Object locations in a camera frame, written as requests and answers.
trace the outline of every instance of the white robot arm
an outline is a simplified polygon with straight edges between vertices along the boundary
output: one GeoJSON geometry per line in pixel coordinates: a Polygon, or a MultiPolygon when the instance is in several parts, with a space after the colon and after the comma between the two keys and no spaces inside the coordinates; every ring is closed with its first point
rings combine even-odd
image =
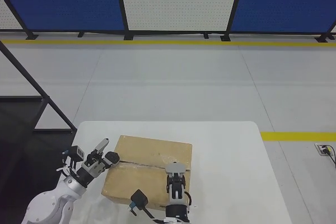
{"type": "Polygon", "coordinates": [[[87,156],[77,172],[60,181],[57,187],[37,195],[29,204],[22,224],[67,224],[73,212],[73,202],[80,199],[94,178],[119,163],[115,152],[108,152],[103,157],[103,150],[109,140],[105,138],[87,156]]]}

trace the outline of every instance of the black metal stand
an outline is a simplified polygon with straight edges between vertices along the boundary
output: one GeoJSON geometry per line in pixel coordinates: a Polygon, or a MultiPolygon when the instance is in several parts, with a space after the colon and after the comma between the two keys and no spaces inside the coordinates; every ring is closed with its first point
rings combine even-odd
{"type": "Polygon", "coordinates": [[[40,94],[0,96],[0,223],[18,223],[33,197],[57,184],[77,128],[1,41],[0,51],[40,94]],[[70,129],[35,129],[47,105],[70,129]]]}
{"type": "Polygon", "coordinates": [[[224,36],[220,36],[220,39],[222,41],[230,41],[229,33],[230,33],[230,30],[231,30],[231,26],[233,25],[233,20],[234,20],[234,17],[235,17],[235,12],[236,12],[238,3],[239,3],[239,0],[234,0],[233,6],[231,8],[231,13],[230,13],[230,17],[229,17],[228,26],[226,27],[226,31],[224,33],[224,36]]]}
{"type": "Polygon", "coordinates": [[[317,40],[317,42],[319,43],[327,43],[326,38],[329,38],[330,40],[334,40],[335,38],[333,37],[333,35],[331,34],[331,31],[335,28],[336,26],[336,20],[333,22],[333,24],[331,25],[331,27],[327,30],[326,33],[322,34],[321,36],[319,36],[318,38],[315,38],[315,40],[317,40]]]}
{"type": "Polygon", "coordinates": [[[19,22],[20,26],[22,27],[22,29],[24,30],[24,32],[27,35],[26,40],[35,40],[38,35],[33,34],[25,25],[25,23],[23,22],[23,20],[21,19],[20,15],[17,13],[16,9],[14,8],[14,6],[11,4],[10,0],[4,0],[7,7],[10,9],[10,11],[12,12],[12,14],[15,16],[17,22],[19,22]]]}

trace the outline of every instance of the panel leg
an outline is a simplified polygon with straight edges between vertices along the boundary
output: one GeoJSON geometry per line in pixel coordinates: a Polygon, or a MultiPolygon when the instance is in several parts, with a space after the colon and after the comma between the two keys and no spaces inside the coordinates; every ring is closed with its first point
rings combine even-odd
{"type": "Polygon", "coordinates": [[[327,35],[327,37],[328,37],[328,39],[330,39],[330,40],[334,40],[334,39],[335,39],[335,37],[334,37],[332,34],[327,35]]]}
{"type": "Polygon", "coordinates": [[[85,32],[79,32],[78,35],[77,35],[77,37],[81,38],[81,37],[83,37],[84,34],[85,34],[85,32]]]}
{"type": "Polygon", "coordinates": [[[26,40],[36,40],[38,38],[38,34],[28,34],[26,40]]]}
{"type": "Polygon", "coordinates": [[[134,35],[133,34],[125,34],[123,40],[133,40],[134,35]]]}
{"type": "Polygon", "coordinates": [[[319,43],[327,43],[326,37],[324,37],[323,35],[321,35],[318,38],[315,38],[315,40],[317,40],[317,42],[319,43]]]}
{"type": "Polygon", "coordinates": [[[221,39],[222,41],[230,41],[229,34],[228,34],[228,35],[224,35],[224,36],[220,36],[220,39],[221,39]]]}

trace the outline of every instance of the blue partition panel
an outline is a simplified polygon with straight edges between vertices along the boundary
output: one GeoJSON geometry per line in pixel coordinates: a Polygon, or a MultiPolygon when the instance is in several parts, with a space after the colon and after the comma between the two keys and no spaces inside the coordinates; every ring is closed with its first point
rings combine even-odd
{"type": "Polygon", "coordinates": [[[32,30],[124,30],[118,0],[11,0],[32,30]]]}
{"type": "Polygon", "coordinates": [[[326,32],[336,0],[239,0],[231,31],[326,32]]]}

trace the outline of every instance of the electrical outlet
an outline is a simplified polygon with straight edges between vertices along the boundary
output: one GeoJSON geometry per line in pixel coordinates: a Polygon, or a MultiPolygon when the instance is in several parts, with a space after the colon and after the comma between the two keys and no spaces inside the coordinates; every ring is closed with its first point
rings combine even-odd
{"type": "Polygon", "coordinates": [[[334,155],[334,153],[330,150],[330,148],[327,147],[325,144],[315,143],[315,148],[317,149],[317,151],[320,154],[320,156],[329,156],[329,155],[327,155],[327,153],[324,153],[323,150],[329,150],[330,153],[331,153],[331,156],[334,155]]]}

